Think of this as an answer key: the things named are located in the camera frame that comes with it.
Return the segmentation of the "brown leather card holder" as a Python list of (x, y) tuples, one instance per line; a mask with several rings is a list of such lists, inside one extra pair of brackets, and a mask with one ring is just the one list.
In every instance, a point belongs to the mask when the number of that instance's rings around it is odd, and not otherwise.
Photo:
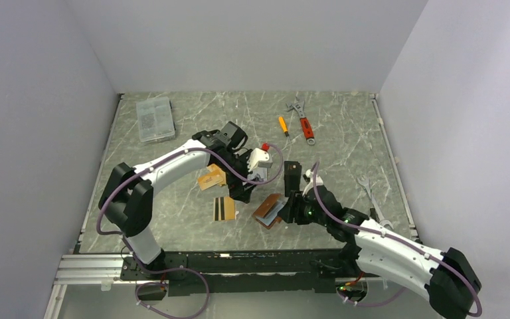
[(252, 218), (264, 228), (271, 229), (275, 223), (282, 221), (278, 213), (287, 202), (288, 199), (282, 194), (273, 193), (253, 212)]

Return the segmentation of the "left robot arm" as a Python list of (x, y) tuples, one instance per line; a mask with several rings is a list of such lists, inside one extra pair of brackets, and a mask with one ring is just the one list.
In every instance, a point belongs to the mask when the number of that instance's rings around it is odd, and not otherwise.
[(268, 145), (246, 149), (246, 132), (233, 122), (220, 130), (200, 131), (182, 146), (149, 162), (118, 164), (111, 172), (100, 198), (100, 217), (106, 217), (121, 235), (148, 279), (166, 268), (165, 251), (151, 231), (153, 200), (167, 186), (186, 175), (216, 165), (225, 174), (231, 199), (249, 203), (252, 190), (268, 183), (273, 159)]

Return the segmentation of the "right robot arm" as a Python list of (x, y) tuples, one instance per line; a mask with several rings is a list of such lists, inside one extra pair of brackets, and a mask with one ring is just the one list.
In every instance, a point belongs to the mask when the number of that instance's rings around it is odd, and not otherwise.
[(293, 192), (278, 216), (297, 225), (317, 223), (344, 243), (338, 264), (348, 276), (381, 276), (425, 298), (444, 318), (481, 315), (481, 282), (466, 256), (453, 247), (433, 249), (390, 231), (342, 206), (323, 185)]

